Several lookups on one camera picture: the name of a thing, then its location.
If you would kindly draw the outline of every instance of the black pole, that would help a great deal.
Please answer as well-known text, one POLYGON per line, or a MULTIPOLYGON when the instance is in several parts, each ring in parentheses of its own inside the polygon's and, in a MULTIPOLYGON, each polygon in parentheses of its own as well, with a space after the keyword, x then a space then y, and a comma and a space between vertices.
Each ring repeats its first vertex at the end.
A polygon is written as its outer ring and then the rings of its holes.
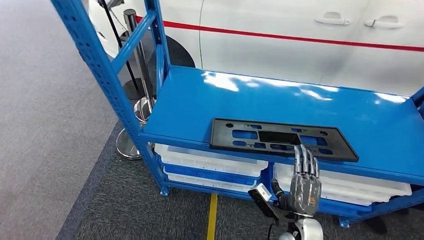
MULTIPOLYGON (((101 4, 103 5, 104 11, 106 12, 106 15, 107 15, 107 18, 109 19, 110 26, 112 27, 112 30, 113 30, 113 33, 115 35, 116 41, 118 42, 119 48, 122 48, 121 38, 118 35, 117 28, 115 27, 114 21, 112 20, 112 16, 111 16, 111 13, 109 12, 108 5, 106 4, 105 0, 101 0, 101 4)), ((137 86, 136 78, 134 77, 133 70, 131 69, 130 63, 128 61, 126 61, 126 68, 128 69, 129 75, 131 76, 132 83, 134 84, 136 95, 139 95, 140 90, 139 90, 139 87, 137 86)), ((142 97, 142 96, 137 96, 135 98, 130 97, 131 94, 129 94, 128 92, 127 92, 127 95, 132 100, 138 100, 138 99, 141 99, 141 97, 142 97)))

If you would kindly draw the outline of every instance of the cable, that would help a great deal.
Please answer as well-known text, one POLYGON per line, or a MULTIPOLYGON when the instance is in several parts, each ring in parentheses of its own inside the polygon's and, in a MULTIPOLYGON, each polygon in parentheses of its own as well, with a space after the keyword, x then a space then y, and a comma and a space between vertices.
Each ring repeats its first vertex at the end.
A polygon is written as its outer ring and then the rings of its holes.
MULTIPOLYGON (((114 21, 112 20, 111 13, 109 12, 108 5, 105 0, 100 0, 103 5, 104 11, 106 12, 107 18, 109 19, 110 26, 112 27, 113 33, 115 34, 116 41, 118 42, 119 48, 122 48, 121 38, 118 35, 117 28, 115 27, 114 21)), ((128 69, 129 75, 131 76, 132 83, 134 84, 135 90, 139 92, 139 87, 137 86, 136 78, 134 77, 133 70, 131 69, 130 63, 126 61, 126 68, 128 69)))
POLYGON ((275 223, 271 223, 271 225, 269 225, 269 228, 268 228, 268 237, 266 238, 266 239, 268 239, 268 240, 270 240, 270 237, 271 237, 271 229, 273 228, 273 226, 277 226, 278 224, 275 224, 275 223))

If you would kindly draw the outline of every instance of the robotic hand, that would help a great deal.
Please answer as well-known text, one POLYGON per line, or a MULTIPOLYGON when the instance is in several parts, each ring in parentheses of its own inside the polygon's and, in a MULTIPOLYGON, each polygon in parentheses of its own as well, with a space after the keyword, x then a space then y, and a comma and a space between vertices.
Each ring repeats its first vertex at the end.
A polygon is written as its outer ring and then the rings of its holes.
POLYGON ((318 210, 321 197, 320 169, 317 158, 302 144, 294 147, 294 173, 291 179, 290 194, 284 194, 276 179, 272 180, 272 191, 278 200, 274 202, 280 209, 288 211, 288 231, 280 240, 323 240, 320 223, 312 217, 318 210))

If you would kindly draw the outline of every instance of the chrome stanchion base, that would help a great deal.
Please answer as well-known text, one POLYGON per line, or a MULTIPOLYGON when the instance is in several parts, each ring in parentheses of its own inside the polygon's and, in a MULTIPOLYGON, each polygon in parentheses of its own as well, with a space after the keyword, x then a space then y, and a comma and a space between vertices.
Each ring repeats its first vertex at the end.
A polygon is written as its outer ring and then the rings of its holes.
MULTIPOLYGON (((150 117, 149 107, 147 105, 146 97, 142 97, 134 105, 135 117, 138 119, 140 126, 142 127, 147 123, 150 117)), ((155 146, 154 143, 149 144, 150 148, 155 146)), ((127 130, 124 128, 116 138, 116 150, 118 153, 128 160, 140 160, 142 155, 137 150, 136 145, 128 135, 127 130)))
POLYGON ((134 145, 125 128, 120 131, 116 138, 116 150, 122 157, 128 160, 142 159, 142 155, 137 150, 136 145, 134 145))

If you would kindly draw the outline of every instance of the white storage bin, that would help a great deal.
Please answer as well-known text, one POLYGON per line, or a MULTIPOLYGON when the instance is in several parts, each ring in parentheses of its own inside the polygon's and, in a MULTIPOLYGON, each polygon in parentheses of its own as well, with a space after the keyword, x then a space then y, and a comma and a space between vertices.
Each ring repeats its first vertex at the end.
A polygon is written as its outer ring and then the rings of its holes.
MULTIPOLYGON (((274 177, 284 191, 290 190, 294 167, 275 163, 274 177)), ((374 202, 388 202, 392 196, 411 195, 407 183, 357 176, 332 171, 320 171, 321 198, 368 206, 374 202)))
POLYGON ((162 163, 197 169, 206 169, 230 174, 259 177, 268 167, 267 161, 237 157, 208 151, 156 144, 156 153, 162 163))
POLYGON ((226 181, 212 180, 212 179, 195 177, 195 176, 168 173, 166 171, 163 171, 163 172, 168 176, 168 179, 170 181, 194 184, 199 186, 206 186, 211 188, 225 189, 225 190, 231 190, 236 192, 247 193, 254 186, 254 185, 249 186, 249 185, 231 183, 226 181))

